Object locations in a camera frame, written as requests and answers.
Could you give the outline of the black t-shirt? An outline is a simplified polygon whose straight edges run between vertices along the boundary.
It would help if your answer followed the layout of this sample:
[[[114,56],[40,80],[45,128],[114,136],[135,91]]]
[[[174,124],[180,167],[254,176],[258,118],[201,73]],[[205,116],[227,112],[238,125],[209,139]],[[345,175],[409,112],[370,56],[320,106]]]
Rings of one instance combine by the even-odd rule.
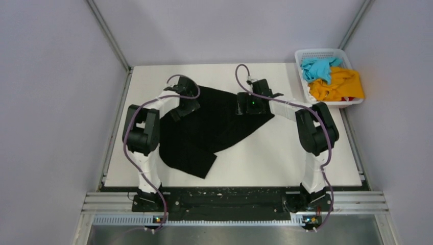
[[[204,179],[216,153],[251,135],[274,116],[237,115],[237,96],[202,86],[200,108],[179,120],[166,114],[160,120],[159,156],[169,167]]]

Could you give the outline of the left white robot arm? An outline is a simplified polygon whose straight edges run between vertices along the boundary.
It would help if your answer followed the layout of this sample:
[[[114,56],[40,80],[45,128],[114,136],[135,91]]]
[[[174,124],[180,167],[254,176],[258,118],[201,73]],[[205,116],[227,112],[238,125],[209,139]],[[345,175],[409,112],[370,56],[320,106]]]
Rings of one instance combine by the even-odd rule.
[[[138,172],[137,196],[152,211],[161,209],[164,203],[156,166],[160,121],[167,114],[181,119],[200,107],[197,98],[201,90],[196,82],[184,75],[172,75],[170,79],[173,78],[178,78],[178,82],[166,85],[155,98],[128,107],[122,134],[124,154]]]

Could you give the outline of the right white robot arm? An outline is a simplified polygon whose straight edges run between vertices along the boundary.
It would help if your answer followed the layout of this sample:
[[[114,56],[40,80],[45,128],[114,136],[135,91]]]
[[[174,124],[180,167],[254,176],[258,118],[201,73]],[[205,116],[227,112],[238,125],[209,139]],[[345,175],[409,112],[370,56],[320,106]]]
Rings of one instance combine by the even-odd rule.
[[[247,82],[251,91],[236,95],[238,115],[272,114],[291,120],[297,125],[300,144],[306,152],[304,176],[299,194],[287,198],[291,212],[314,210],[321,201],[330,202],[326,193],[325,167],[330,163],[332,149],[339,132],[327,105],[293,103],[281,93],[273,93],[267,80]]]

